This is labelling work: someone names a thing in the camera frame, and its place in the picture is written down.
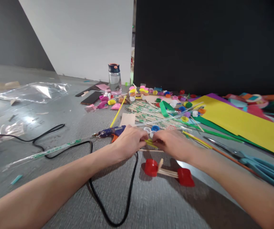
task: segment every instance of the scissors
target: scissors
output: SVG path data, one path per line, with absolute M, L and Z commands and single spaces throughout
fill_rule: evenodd
M 204 136 L 204 138 L 209 140 L 211 143 L 219 146 L 223 150 L 225 150 L 227 153 L 229 153 L 235 159 L 237 159 L 239 163 L 252 169 L 264 181 L 274 186 L 274 165 L 273 164 L 270 164 L 256 157 L 247 156 L 241 151 L 236 151 L 208 137 Z

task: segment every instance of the clear water bottle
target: clear water bottle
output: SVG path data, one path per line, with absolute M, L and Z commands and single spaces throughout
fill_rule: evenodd
M 120 76 L 120 68 L 118 64 L 109 64 L 109 86 L 111 89 L 112 95 L 121 94 L 121 76 Z

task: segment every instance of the clear plastic bag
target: clear plastic bag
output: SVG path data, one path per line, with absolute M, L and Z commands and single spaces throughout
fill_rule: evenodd
M 0 99 L 19 100 L 34 103 L 48 103 L 67 94 L 70 84 L 30 83 L 25 86 L 0 93 Z
M 20 136 L 24 134 L 24 123 L 22 121 L 17 121 L 12 125 L 2 125 L 0 127 L 0 134 L 5 135 L 14 135 L 14 136 Z M 1 141 L 10 140 L 13 137 L 11 136 L 2 136 L 0 137 Z

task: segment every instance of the yellow craft paper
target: yellow craft paper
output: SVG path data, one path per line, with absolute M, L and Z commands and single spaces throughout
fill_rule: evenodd
M 202 96 L 194 100 L 192 104 L 195 105 L 200 102 L 204 102 L 206 105 L 206 113 L 203 114 L 203 118 L 274 152 L 273 122 L 208 96 Z

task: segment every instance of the white wall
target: white wall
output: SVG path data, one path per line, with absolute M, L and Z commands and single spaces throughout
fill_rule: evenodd
M 130 80 L 133 0 L 20 0 L 59 75 L 108 82 L 108 63 Z

